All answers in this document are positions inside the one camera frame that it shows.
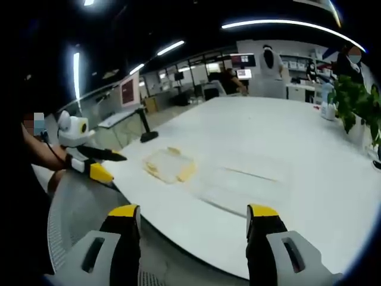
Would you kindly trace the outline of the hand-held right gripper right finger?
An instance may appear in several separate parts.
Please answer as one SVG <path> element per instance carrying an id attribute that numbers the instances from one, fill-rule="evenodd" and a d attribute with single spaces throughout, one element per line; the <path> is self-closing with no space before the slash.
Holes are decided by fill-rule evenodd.
<path id="1" fill-rule="evenodd" d="M 288 231 L 277 211 L 249 204 L 246 214 L 246 259 L 250 285 L 336 285 L 321 253 L 296 231 Z"/>

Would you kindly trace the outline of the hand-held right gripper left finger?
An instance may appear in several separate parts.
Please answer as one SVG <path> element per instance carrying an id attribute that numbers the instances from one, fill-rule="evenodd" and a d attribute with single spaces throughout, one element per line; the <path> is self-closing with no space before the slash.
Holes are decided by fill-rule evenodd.
<path id="1" fill-rule="evenodd" d="M 117 207 L 66 255 L 63 284 L 138 285 L 139 260 L 140 207 Z"/>

